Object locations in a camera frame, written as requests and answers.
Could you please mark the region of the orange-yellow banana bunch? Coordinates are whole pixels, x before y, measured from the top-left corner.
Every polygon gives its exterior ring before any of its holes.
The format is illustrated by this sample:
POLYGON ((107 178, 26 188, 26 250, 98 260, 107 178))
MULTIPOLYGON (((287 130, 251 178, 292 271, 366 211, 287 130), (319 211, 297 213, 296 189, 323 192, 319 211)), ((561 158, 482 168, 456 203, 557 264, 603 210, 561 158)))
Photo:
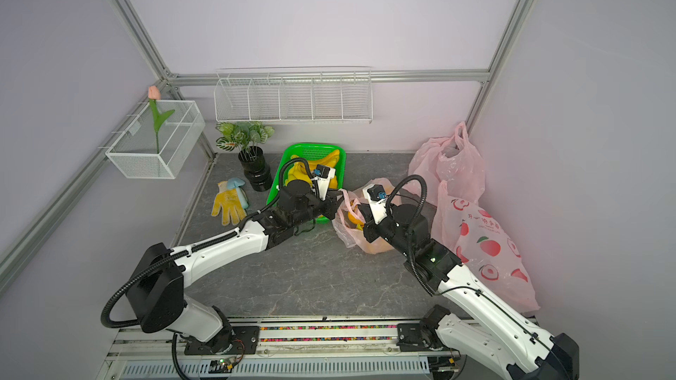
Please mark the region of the orange-yellow banana bunch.
POLYGON ((364 230, 364 217, 357 205, 351 207, 347 212, 348 219, 358 230, 364 230))

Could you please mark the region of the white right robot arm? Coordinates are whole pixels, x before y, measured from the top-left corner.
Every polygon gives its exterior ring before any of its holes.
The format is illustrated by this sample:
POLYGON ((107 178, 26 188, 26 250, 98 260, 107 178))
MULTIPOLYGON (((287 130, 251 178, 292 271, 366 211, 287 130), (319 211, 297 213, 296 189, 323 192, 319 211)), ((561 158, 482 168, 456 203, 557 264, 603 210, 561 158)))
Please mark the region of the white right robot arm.
POLYGON ((368 241, 385 239, 405 258, 405 267, 431 296, 463 309, 468 325, 437 305, 422 322, 435 345, 469 356, 503 379, 577 379, 579 346, 567 334, 553 335, 522 316, 474 275, 461 258, 431 238, 414 205, 359 205, 368 241))

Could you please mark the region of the yellow banana bunch in basket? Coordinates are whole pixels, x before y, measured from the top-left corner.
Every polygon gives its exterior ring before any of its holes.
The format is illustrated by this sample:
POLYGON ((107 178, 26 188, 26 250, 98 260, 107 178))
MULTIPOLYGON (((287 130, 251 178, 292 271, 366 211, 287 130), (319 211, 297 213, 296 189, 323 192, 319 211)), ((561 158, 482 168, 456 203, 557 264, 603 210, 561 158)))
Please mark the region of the yellow banana bunch in basket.
MULTIPOLYGON (((334 150, 331 151, 327 156, 318 160, 309 160, 308 165, 313 172, 316 169, 317 165, 325 165, 327 167, 336 168, 340 160, 340 151, 334 150)), ((302 163, 295 163, 294 166, 288 170, 286 174, 286 181, 284 182, 287 185, 290 181, 305 181, 308 184, 311 184, 311 178, 308 176, 306 167, 302 163)))

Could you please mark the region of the pink peach printed bag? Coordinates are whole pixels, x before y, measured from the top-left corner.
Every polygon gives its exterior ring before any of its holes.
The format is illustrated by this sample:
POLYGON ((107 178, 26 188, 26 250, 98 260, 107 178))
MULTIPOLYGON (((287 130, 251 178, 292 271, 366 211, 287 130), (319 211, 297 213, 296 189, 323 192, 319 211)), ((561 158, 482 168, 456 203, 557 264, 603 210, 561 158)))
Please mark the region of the pink peach printed bag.
POLYGON ((431 237, 454 252, 488 288, 520 313, 538 311, 521 252, 494 217, 477 203, 438 186, 431 237))

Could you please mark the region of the plain pink plastic bag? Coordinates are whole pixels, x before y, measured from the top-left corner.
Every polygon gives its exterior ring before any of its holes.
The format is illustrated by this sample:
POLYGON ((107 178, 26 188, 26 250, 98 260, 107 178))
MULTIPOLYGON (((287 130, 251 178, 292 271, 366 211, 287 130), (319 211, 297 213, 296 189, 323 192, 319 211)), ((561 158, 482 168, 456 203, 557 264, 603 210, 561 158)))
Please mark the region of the plain pink plastic bag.
POLYGON ((425 142, 413 156, 408 175, 417 174, 427 185, 429 204, 451 196, 471 203, 479 202, 485 191, 485 162, 469 142, 467 126, 459 123, 451 137, 435 137, 425 142))

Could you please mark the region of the black ceramic vase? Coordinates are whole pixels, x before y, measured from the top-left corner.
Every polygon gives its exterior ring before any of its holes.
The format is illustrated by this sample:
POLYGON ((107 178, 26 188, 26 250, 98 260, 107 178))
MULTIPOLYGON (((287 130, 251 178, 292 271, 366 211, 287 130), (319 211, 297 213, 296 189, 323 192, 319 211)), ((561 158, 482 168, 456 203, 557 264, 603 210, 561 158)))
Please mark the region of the black ceramic vase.
POLYGON ((250 146, 238 155, 244 174, 256 192, 269 191, 273 184, 270 166, 263 150, 258 146, 250 146))

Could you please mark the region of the yellow knitted work glove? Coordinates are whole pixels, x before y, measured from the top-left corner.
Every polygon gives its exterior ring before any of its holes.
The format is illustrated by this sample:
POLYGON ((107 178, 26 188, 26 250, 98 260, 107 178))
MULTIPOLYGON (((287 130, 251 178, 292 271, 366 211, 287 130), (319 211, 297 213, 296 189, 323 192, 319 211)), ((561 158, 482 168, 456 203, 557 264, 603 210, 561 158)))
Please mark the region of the yellow knitted work glove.
POLYGON ((237 225, 243 221, 246 211, 242 209, 233 190, 225 188, 226 180, 218 182, 218 193, 214 199, 211 216, 221 216, 222 225, 237 225))

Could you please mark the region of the green variegated artificial plant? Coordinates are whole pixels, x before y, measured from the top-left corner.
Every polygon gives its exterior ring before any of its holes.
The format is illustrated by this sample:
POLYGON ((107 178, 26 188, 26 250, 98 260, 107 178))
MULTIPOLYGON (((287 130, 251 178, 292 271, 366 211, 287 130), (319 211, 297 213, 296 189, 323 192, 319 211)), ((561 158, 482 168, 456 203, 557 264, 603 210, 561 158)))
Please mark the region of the green variegated artificial plant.
POLYGON ((220 137, 216 146, 222 151, 239 150, 239 156, 245 162, 253 162, 259 152, 256 147, 265 144, 275 133, 272 126, 264 125, 261 121, 226 122, 217 124, 220 137))

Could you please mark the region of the artificial pink tulip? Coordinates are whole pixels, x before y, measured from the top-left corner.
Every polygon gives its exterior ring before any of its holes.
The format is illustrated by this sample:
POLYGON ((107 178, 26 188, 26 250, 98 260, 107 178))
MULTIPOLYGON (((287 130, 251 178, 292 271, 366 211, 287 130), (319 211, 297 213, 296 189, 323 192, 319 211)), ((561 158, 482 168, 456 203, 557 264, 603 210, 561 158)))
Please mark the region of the artificial pink tulip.
POLYGON ((151 86, 148 89, 148 99, 149 99, 149 108, 151 109, 153 120, 152 126, 155 135, 156 153, 160 154, 161 148, 160 148, 159 132, 163 124, 173 116, 175 110, 169 109, 165 112, 161 112, 158 109, 158 102, 161 100, 161 93, 157 86, 151 86))

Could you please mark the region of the aluminium frame profile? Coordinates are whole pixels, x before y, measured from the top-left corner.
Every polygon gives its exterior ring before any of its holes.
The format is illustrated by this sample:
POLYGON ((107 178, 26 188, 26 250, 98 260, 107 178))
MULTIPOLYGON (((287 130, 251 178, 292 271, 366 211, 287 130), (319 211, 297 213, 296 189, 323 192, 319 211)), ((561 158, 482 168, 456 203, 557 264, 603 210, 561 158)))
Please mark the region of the aluminium frame profile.
MULTIPOLYGON (((158 78, 156 85, 161 91, 167 91, 172 97, 181 99, 181 87, 209 86, 216 84, 213 74, 174 74, 161 58, 151 36, 138 17, 130 0, 107 0, 121 19, 141 55, 149 63, 158 78)), ((514 11, 508 20, 496 54, 485 70, 371 70, 369 75, 373 83, 422 83, 422 82, 461 82, 473 81, 482 85, 470 110, 468 123, 473 126, 478 119, 491 83, 495 80, 501 66, 511 50, 516 36, 523 26, 526 15, 531 11, 534 0, 517 0, 514 11)), ((56 194, 47 207, 24 230, 8 250, 1 254, 1 294, 5 295, 12 283, 19 278, 59 225, 77 205, 87 190, 109 164, 105 155, 106 145, 95 151, 93 156, 56 194)))

